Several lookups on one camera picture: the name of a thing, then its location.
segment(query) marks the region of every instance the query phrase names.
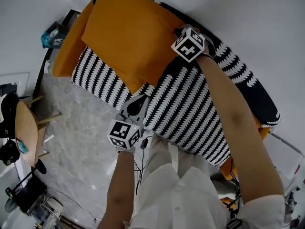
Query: black and white striped cushion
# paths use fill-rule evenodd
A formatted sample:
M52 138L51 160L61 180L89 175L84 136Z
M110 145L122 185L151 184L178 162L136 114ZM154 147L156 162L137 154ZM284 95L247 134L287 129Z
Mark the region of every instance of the black and white striped cushion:
M237 56L230 54L221 60L222 51L218 47L216 61L239 89L259 83ZM86 47L71 81L117 110L132 96L147 94L151 101L143 122L146 128L187 152L203 155L211 165L221 165L231 154L205 77L197 66L195 61L187 63L177 57L157 87L146 83L132 95L114 70Z
M195 67L179 69L180 60L171 63L177 74L164 74L155 88L143 123L181 149L221 165L230 151L205 77Z
M140 94L151 96L154 90L153 86L146 83L132 95L114 70L106 65L89 47L86 47L82 52L71 81L117 110L120 110L123 103L132 96Z

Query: white wall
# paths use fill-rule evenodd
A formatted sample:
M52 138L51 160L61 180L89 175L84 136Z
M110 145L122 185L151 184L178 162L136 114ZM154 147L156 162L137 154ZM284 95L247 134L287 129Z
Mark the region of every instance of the white wall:
M29 73L32 94L46 49L40 36L70 8L82 10L89 0L0 0L0 75Z
M255 73L279 112L279 136L305 153L305 0L160 0L199 21ZM45 50L40 35L89 0L0 0L0 75L30 72L33 90Z
M240 56L282 116L275 133L305 154L305 0L160 0Z

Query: wire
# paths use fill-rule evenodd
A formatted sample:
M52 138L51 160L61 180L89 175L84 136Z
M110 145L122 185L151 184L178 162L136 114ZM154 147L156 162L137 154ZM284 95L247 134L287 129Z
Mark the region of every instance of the wire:
M237 209L232 211L233 215L236 215L239 211L239 206L240 206L240 189L239 189L239 182L238 182L235 174L233 173L232 168L233 168L233 159L231 160L230 175L232 176L232 178L233 178L232 181L234 182L235 187L236 187L236 197L237 198L233 201L233 203L235 203L238 200Z
M136 162L135 160L133 161L134 164L135 164L136 167L137 167L137 169L134 170L134 171L137 171L137 176L138 176L138 181L137 181L137 186L136 186L136 189L135 189L135 194L138 194L138 188L139 188L139 185L140 185L141 182L142 182L143 171L144 171L144 169L146 168L146 165L143 166L143 165L144 165L144 154L145 154L145 148L146 148L145 145L147 145L147 143L148 143L148 138L149 138L149 137L152 137L152 136L147 136L147 137L143 140L143 142L142 142L142 143L144 143L144 145L141 145L141 148L143 149L142 168L140 169L139 166L138 166L138 164L137 164L137 162Z
M96 218L92 215L92 213L90 212L90 211L88 211L88 210L86 210L85 208L83 208L82 206L80 206L80 204L78 203L78 202L76 202L75 200L73 200L72 198L70 198L67 194L65 194L65 193L63 193L63 192L60 192L59 190L56 190L55 188L53 188L53 187L47 187L47 189L53 189L54 191L56 191L56 192L59 192L59 193L61 193L61 194L63 194L64 196L66 196L68 199L70 199L71 201L73 201L74 203L76 203L82 210L84 210L84 211L87 211L90 215L91 215L91 217L93 218L93 220L95 220Z

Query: floor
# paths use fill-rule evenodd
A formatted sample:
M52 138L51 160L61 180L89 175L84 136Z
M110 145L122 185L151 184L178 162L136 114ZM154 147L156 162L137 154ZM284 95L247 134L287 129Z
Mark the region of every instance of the floor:
M107 139L107 130L117 110L72 83L69 78L43 76L36 107L39 119L62 113L46 130L43 157L47 174L41 180L64 206L63 214L85 228L96 228L93 218L102 218L106 194L117 154ZM135 160L142 165L143 152Z

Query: white shirt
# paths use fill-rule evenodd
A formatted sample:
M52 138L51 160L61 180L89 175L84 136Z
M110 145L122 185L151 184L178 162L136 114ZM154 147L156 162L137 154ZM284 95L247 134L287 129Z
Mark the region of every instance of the white shirt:
M241 229L281 228L284 197L266 196L246 203L237 215ZM230 221L210 177L191 167L180 179L171 164L152 172L136 197L130 229L224 229Z

